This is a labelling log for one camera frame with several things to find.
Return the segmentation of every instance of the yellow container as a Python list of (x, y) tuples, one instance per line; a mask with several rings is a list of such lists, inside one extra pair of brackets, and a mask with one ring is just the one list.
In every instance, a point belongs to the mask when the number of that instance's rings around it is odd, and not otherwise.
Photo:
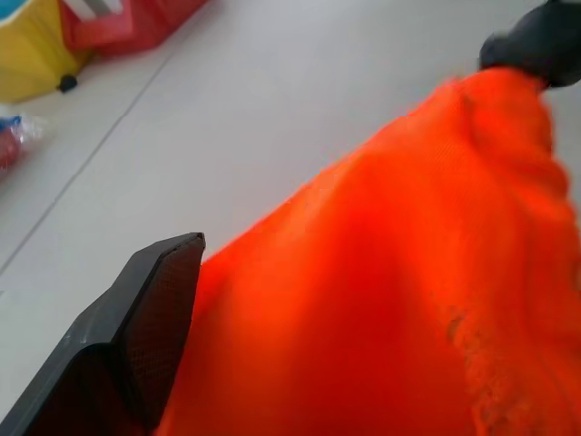
[(57, 2), (27, 0), (0, 22), (0, 103), (51, 92), (88, 62), (90, 52), (64, 46)]

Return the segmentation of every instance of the orange fabric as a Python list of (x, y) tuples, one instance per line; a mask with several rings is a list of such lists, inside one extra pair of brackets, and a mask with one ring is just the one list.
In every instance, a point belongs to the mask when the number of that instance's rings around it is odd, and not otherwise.
[(579, 434), (579, 243), (540, 88), (442, 86), (206, 262), (158, 435)]

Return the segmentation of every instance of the red object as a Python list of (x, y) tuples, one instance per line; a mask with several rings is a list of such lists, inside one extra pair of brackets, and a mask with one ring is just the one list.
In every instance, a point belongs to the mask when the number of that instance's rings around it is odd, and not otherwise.
[(71, 50), (126, 55), (162, 43), (207, 0), (123, 0), (123, 12), (82, 22), (59, 2), (64, 43)]
[(206, 261), (156, 436), (581, 434), (581, 252), (542, 89), (442, 86)]
[(20, 144), (10, 129), (4, 129), (0, 132), (0, 174), (14, 165), (19, 155)]

